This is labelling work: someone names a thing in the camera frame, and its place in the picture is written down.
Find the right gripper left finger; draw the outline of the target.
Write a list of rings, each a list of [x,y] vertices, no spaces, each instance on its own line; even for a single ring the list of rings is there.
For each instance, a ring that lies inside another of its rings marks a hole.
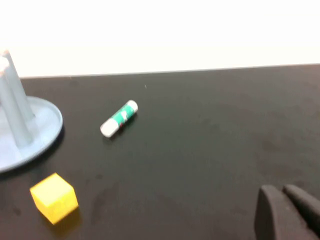
[[[258,192],[254,232],[257,240],[318,240],[295,205],[272,185],[263,185]]]

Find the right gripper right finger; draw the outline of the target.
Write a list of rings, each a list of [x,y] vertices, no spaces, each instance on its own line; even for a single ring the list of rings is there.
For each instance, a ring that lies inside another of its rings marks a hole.
[[[308,227],[316,234],[320,234],[320,200],[302,188],[287,184],[282,191],[294,204]]]

